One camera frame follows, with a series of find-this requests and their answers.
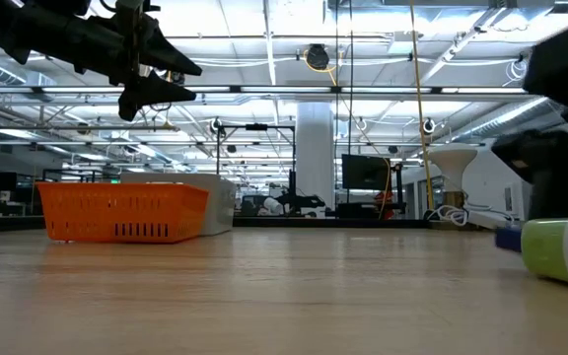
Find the orange plastic basket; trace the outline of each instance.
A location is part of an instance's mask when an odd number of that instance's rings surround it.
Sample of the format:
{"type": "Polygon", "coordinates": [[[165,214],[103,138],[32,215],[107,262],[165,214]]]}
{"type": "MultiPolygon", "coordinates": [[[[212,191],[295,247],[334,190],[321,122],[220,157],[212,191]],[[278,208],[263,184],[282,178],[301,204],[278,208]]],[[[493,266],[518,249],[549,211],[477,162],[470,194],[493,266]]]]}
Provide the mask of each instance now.
{"type": "Polygon", "coordinates": [[[38,184],[56,241],[176,243],[198,235],[209,192],[186,184],[38,184]]]}

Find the blue object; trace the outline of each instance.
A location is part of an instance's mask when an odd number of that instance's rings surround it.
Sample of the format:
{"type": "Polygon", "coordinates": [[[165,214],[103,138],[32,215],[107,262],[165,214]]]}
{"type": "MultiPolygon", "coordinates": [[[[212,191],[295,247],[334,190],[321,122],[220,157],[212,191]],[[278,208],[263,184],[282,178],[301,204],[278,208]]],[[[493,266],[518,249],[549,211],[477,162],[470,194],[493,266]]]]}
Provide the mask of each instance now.
{"type": "Polygon", "coordinates": [[[494,244],[497,248],[522,252],[521,248],[521,229],[518,228],[499,228],[494,231],[494,244]]]}

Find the wooden table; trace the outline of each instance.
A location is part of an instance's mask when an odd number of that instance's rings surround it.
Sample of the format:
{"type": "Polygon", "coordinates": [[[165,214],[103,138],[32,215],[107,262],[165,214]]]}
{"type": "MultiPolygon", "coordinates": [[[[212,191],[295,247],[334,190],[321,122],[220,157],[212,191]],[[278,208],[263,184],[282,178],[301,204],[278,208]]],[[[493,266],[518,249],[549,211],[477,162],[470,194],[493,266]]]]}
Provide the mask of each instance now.
{"type": "Polygon", "coordinates": [[[568,354],[568,285],[489,234],[244,229],[173,246],[0,234],[0,355],[568,354]]]}

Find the pillar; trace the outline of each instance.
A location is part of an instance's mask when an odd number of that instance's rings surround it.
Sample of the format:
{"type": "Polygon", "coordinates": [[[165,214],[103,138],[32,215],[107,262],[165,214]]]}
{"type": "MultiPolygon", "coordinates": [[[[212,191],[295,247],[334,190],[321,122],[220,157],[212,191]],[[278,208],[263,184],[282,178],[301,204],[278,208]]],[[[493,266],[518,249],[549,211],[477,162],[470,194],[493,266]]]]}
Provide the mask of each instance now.
{"type": "Polygon", "coordinates": [[[297,103],[297,190],[334,209],[334,138],[330,103],[297,103]]]}

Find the yellow pole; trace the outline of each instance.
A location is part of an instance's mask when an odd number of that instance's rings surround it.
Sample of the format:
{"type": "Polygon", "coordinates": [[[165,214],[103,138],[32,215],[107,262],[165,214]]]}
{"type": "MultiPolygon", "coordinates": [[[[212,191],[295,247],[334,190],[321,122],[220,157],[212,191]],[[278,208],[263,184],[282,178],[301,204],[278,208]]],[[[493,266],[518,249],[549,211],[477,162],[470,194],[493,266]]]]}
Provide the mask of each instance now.
{"type": "Polygon", "coordinates": [[[426,171],[426,190],[428,194],[429,209],[433,206],[433,186],[431,185],[431,172],[429,171],[429,154],[424,142],[424,116],[422,114],[422,90],[420,87],[420,65],[418,64],[418,46],[416,43],[415,32],[415,11],[414,0],[410,1],[411,7],[411,39],[413,40],[413,62],[415,63],[415,86],[418,94],[418,111],[420,114],[420,143],[422,144],[422,159],[424,160],[424,170],[426,171]]]}

